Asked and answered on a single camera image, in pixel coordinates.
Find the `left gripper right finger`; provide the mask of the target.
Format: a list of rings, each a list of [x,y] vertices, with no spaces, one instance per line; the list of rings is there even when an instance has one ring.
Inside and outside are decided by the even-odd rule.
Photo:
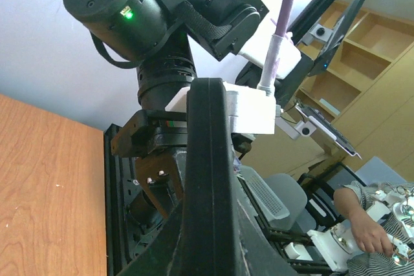
[[[241,275],[296,275],[296,271],[270,245],[254,218],[253,207],[240,180],[234,179],[239,222]]]

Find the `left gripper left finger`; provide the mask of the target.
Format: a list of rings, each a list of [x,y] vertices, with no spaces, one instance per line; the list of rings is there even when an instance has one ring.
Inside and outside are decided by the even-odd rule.
[[[184,210],[190,192],[173,210],[164,227],[145,251],[135,258],[120,275],[190,275],[191,259]]]

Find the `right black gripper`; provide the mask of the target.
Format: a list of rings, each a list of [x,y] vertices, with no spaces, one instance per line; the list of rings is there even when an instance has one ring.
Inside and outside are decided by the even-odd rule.
[[[135,161],[136,179],[165,219],[184,196],[184,149],[193,156],[217,156],[231,146],[247,153],[253,134],[236,133],[224,109],[168,112],[142,109],[111,139],[111,154]]]

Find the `black phone case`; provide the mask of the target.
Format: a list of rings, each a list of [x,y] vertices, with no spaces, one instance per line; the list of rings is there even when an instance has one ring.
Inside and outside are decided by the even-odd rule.
[[[178,275],[237,275],[239,223],[226,90],[198,78],[187,95],[187,155]]]

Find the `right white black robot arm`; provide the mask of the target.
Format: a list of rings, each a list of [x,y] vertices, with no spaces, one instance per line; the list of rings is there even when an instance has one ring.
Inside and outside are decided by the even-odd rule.
[[[136,177],[153,209],[167,218],[184,192],[178,154],[186,152],[186,115],[166,107],[197,77],[189,41],[216,60],[237,54],[268,14],[262,0],[63,0],[90,32],[97,52],[135,69],[141,106],[111,141],[135,158]]]

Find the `monitor on arm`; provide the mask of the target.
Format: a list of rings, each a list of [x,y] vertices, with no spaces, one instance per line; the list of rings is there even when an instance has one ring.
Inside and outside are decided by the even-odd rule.
[[[348,33],[351,25],[359,13],[365,0],[354,0],[337,19],[333,28],[327,28],[319,22],[309,29],[300,39],[300,43],[309,46],[313,41],[323,43],[322,49],[313,61],[313,66],[307,74],[308,77],[319,75],[328,69],[336,51]]]

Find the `operator forearm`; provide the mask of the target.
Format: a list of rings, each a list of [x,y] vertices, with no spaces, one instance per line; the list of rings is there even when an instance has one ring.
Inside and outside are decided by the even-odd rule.
[[[338,212],[343,215],[347,220],[354,219],[371,219],[366,211],[360,205],[360,201],[356,193],[348,187],[337,189],[334,192],[334,206]]]

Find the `operator hand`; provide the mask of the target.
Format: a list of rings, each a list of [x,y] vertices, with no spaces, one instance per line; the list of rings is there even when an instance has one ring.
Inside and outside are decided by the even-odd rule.
[[[387,233],[381,225],[369,219],[351,221],[351,231],[358,248],[366,253],[381,253],[390,257],[393,252]]]

